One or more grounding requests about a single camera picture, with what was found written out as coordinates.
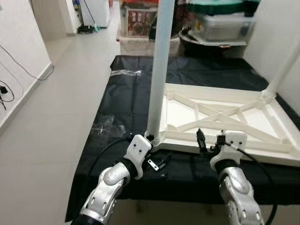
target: power adapter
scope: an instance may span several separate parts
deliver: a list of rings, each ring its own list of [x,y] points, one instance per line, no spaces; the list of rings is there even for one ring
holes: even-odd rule
[[[6,94],[6,93],[8,93],[8,90],[6,89],[6,87],[0,86],[0,92],[1,92],[1,94]]]

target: black plastic sheet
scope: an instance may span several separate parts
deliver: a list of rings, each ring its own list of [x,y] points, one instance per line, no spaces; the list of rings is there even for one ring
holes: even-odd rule
[[[93,170],[85,193],[83,182],[101,149],[118,139],[124,132],[144,134],[147,128],[152,57],[117,56],[111,65],[113,72],[108,81],[94,124],[98,128],[106,124],[104,133],[90,133],[83,149],[73,179],[66,221],[77,215],[82,202],[98,183],[103,169],[125,155],[128,144],[118,143],[105,152]],[[167,83],[201,85],[219,88],[261,91],[268,85],[242,59],[195,59],[174,57],[169,59]],[[282,108],[300,127],[299,116],[281,98]],[[113,127],[118,135],[112,135]],[[167,150],[155,155],[159,161]],[[242,162],[244,172],[255,190],[255,199],[260,204],[272,204],[270,186],[260,168],[252,162]],[[279,204],[300,204],[300,170],[296,167],[266,165],[278,188]],[[124,188],[119,198],[166,200],[195,203],[223,204],[218,190],[218,177],[210,168],[209,159],[195,154],[174,152],[170,162],[158,173],[146,170],[141,180],[133,180]]]

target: tiled floor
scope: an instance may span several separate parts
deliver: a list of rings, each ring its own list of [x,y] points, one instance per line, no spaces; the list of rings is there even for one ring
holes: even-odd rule
[[[120,53],[115,41],[119,21],[115,4],[108,29],[47,45],[55,71],[0,138],[1,225],[64,224],[73,175],[110,63]],[[225,224],[223,206],[209,209],[200,204],[142,201],[139,209],[135,201],[119,201],[110,224]],[[297,212],[297,207],[281,207],[283,220],[274,225],[299,224]]]

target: green lid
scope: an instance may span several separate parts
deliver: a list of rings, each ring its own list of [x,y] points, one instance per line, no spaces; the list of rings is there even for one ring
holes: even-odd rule
[[[190,12],[216,15],[231,14],[244,10],[243,0],[190,0]]]

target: white pole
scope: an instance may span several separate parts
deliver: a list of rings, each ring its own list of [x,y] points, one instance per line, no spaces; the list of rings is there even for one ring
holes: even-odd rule
[[[274,98],[276,96],[276,92],[279,86],[282,84],[283,80],[285,79],[286,75],[291,70],[293,64],[297,60],[300,54],[300,43],[298,42],[295,47],[293,48],[290,55],[288,55],[283,63],[281,70],[277,73],[277,75],[271,80],[268,87],[262,91],[262,93],[266,96]]]
[[[158,4],[148,126],[145,134],[145,136],[154,136],[154,145],[160,139],[159,124],[163,107],[174,5],[175,0],[160,0]]]

